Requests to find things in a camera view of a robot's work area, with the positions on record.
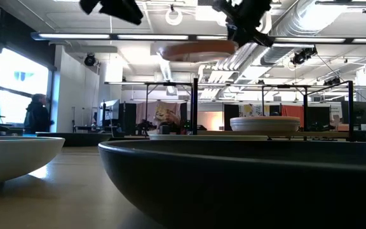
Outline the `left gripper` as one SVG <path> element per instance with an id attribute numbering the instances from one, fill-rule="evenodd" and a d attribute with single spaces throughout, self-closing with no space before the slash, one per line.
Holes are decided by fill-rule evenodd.
<path id="1" fill-rule="evenodd" d="M 135 25 L 142 23 L 143 14 L 135 0 L 79 0 L 79 6 L 87 15 L 98 5 L 100 5 L 99 13 L 104 13 Z"/>

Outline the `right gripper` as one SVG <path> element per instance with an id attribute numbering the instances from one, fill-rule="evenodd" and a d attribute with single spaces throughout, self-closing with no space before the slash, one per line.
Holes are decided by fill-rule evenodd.
<path id="1" fill-rule="evenodd" d="M 274 39 L 257 30 L 271 3 L 272 0 L 213 0 L 212 8 L 226 16 L 227 40 L 240 47 L 248 43 L 272 47 Z"/>

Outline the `orange plate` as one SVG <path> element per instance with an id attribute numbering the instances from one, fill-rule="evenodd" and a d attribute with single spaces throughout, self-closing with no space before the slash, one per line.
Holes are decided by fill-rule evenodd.
<path id="1" fill-rule="evenodd" d="M 233 41 L 205 40 L 164 46 L 158 54 L 170 62 L 214 62 L 230 57 L 237 48 Z"/>

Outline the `cream plate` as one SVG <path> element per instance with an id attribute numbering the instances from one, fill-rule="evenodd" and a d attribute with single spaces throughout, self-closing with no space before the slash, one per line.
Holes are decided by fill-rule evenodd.
<path id="1" fill-rule="evenodd" d="M 234 123 L 233 131 L 260 131 L 260 132 L 297 132 L 298 123 Z"/>

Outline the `pale green plate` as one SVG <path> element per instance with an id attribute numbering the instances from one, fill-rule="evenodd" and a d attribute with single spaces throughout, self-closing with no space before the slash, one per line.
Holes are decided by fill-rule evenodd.
<path id="1" fill-rule="evenodd" d="M 150 140 L 169 141 L 169 140 L 219 140 L 219 141 L 266 141 L 267 136 L 259 135 L 163 135 L 152 134 Z"/>

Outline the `large dark foreground bowl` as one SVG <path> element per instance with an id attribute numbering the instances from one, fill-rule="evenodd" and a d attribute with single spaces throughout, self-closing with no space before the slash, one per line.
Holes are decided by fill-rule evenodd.
<path id="1" fill-rule="evenodd" d="M 366 143 L 111 141 L 116 188 L 176 229 L 366 229 Z"/>

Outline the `white bowl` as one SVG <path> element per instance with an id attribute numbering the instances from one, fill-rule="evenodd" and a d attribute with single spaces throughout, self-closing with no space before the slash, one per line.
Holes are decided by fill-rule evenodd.
<path id="1" fill-rule="evenodd" d="M 59 154 L 59 137 L 0 136 L 0 183 L 31 173 Z"/>

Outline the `black ceiling spot lamp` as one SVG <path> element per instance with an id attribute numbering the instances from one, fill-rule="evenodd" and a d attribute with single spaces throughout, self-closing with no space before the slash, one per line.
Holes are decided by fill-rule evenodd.
<path id="1" fill-rule="evenodd" d="M 94 53 L 88 53 L 84 60 L 85 65 L 88 67 L 93 67 L 96 64 L 96 62 L 97 62 L 97 60 L 95 58 Z"/>

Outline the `floral cloth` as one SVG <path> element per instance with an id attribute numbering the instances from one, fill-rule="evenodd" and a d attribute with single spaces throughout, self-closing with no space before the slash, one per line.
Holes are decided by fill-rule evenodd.
<path id="1" fill-rule="evenodd" d="M 270 106 L 263 106 L 261 104 L 245 104 L 239 106 L 239 116 L 269 116 Z"/>

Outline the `black partition panel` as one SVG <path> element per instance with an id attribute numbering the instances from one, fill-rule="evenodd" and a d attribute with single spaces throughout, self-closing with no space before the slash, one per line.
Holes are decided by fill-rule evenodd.
<path id="1" fill-rule="evenodd" d="M 230 120 L 231 118 L 237 118 L 240 116 L 239 105 L 225 104 L 224 105 L 224 118 Z"/>
<path id="2" fill-rule="evenodd" d="M 119 105 L 119 123 L 125 135 L 134 135 L 136 127 L 136 104 L 121 103 Z"/>

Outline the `orange cloth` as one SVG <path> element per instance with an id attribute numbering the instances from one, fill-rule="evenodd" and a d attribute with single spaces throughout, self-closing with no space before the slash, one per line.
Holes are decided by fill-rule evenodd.
<path id="1" fill-rule="evenodd" d="M 289 106 L 282 105 L 281 112 L 283 116 L 297 117 L 302 119 L 304 117 L 304 107 L 303 106 Z"/>

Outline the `pink curtain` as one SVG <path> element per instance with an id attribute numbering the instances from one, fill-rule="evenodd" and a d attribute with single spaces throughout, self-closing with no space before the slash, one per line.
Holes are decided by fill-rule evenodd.
<path id="1" fill-rule="evenodd" d="M 147 104 L 147 121 L 156 126 L 156 122 L 154 121 L 155 109 L 158 107 L 164 107 L 172 110 L 175 114 L 180 116 L 180 104 L 179 103 L 169 103 L 169 102 L 148 102 Z M 146 112 L 146 104 L 145 102 L 137 104 L 136 110 L 136 124 L 142 123 L 145 120 L 145 112 Z"/>

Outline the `bright computer monitor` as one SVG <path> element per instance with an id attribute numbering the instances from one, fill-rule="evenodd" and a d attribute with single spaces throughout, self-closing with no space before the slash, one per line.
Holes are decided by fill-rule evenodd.
<path id="1" fill-rule="evenodd" d="M 119 118 L 119 99 L 100 103 L 99 121 L 117 120 Z"/>

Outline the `printed paper bag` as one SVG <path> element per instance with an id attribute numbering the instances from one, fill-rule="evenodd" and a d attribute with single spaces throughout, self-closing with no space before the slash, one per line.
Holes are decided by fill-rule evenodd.
<path id="1" fill-rule="evenodd" d="M 158 106 L 155 109 L 154 121 L 159 134 L 162 126 L 167 126 L 170 132 L 177 133 L 180 131 L 180 116 L 170 109 Z"/>

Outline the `large bright window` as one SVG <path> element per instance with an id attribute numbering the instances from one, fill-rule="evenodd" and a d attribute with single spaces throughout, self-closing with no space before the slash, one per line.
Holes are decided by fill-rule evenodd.
<path id="1" fill-rule="evenodd" d="M 2 49 L 0 53 L 0 125 L 24 131 L 26 108 L 34 94 L 48 91 L 50 71 L 23 55 Z"/>

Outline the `person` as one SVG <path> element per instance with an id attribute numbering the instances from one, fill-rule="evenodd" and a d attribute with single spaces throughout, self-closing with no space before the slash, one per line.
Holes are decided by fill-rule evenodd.
<path id="1" fill-rule="evenodd" d="M 46 107 L 47 97 L 44 94 L 34 94 L 30 104 L 26 108 L 24 120 L 24 133 L 35 134 L 36 132 L 49 132 L 55 123 L 50 119 Z"/>

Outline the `silver ventilation duct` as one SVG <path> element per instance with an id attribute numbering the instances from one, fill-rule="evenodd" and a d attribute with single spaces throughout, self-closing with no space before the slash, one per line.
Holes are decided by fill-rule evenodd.
<path id="1" fill-rule="evenodd" d="M 299 0 L 270 32 L 272 36 L 315 36 L 339 16 L 329 15 L 329 8 L 319 0 Z"/>

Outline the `background black metal frame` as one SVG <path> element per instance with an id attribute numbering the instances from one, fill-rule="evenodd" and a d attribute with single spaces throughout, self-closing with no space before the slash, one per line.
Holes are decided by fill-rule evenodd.
<path id="1" fill-rule="evenodd" d="M 147 120 L 147 104 L 149 101 L 149 87 L 151 85 L 161 85 L 164 87 L 177 87 L 177 86 L 187 86 L 191 88 L 191 98 L 190 98 L 190 112 L 191 112 L 191 119 L 190 119 L 190 126 L 191 126 L 191 133 L 192 135 L 196 135 L 198 133 L 197 124 L 198 124 L 198 79 L 194 79 L 193 83 L 190 82 L 173 82 L 173 81 L 163 81 L 163 82 L 137 82 L 137 81 L 122 81 L 122 82 L 105 82 L 106 85 L 145 85 L 146 86 L 146 97 L 145 97 L 145 104 L 146 104 L 146 112 L 145 112 L 145 120 Z"/>

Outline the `black frame wooden shelf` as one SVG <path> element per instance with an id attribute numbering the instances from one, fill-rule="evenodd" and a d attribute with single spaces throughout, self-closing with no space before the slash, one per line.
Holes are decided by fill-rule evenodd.
<path id="1" fill-rule="evenodd" d="M 353 92 L 354 92 L 354 85 L 353 82 L 351 80 L 349 81 L 343 81 L 341 83 L 337 83 L 335 85 L 331 85 L 331 86 L 321 86 L 320 89 L 312 91 L 312 92 L 308 92 L 309 88 L 314 88 L 315 86 L 311 86 L 311 85 L 252 85 L 252 84 L 215 84 L 215 85 L 209 85 L 209 84 L 205 84 L 205 86 L 218 86 L 218 87 L 223 87 L 223 86 L 234 86 L 234 87 L 259 87 L 261 88 L 261 92 L 262 92 L 262 113 L 264 114 L 264 105 L 265 105 L 265 100 L 264 100 L 264 96 L 265 96 L 265 88 L 277 88 L 277 89 L 289 89 L 289 88 L 303 88 L 304 92 L 300 92 L 301 95 L 303 95 L 303 106 L 304 106 L 304 128 L 303 131 L 299 131 L 299 132 L 289 132 L 289 131 L 265 131 L 265 130 L 261 130 L 261 131 L 204 131 L 204 130 L 200 130 L 199 133 L 200 135 L 261 135 L 261 136 L 267 136 L 268 138 L 277 138 L 277 137 L 285 137 L 285 138 L 293 138 L 293 137 L 303 137 L 304 140 L 306 141 L 306 139 L 308 137 L 312 137 L 312 138 L 317 138 L 317 137 L 321 137 L 321 138 L 334 138 L 334 139 L 353 139 L 354 137 L 354 130 L 353 130 L 353 118 L 350 117 L 349 119 L 349 131 L 348 133 L 342 133 L 342 132 L 331 132 L 331 131 L 326 131 L 326 132 L 310 132 L 307 131 L 307 115 L 308 115 L 308 111 L 307 111 L 307 107 L 308 107 L 308 101 L 307 101 L 307 97 L 309 95 L 315 94 L 317 92 L 322 92 L 325 91 L 327 89 L 330 88 L 334 88 L 334 87 L 338 87 L 341 85 L 345 85 L 345 87 L 348 89 L 348 96 L 350 99 L 353 98 Z M 189 86 L 191 86 L 191 127 L 192 127 L 192 134 L 193 135 L 198 135 L 198 129 L 197 129 L 197 121 L 198 121 L 198 78 L 194 79 L 193 83 L 190 83 Z"/>

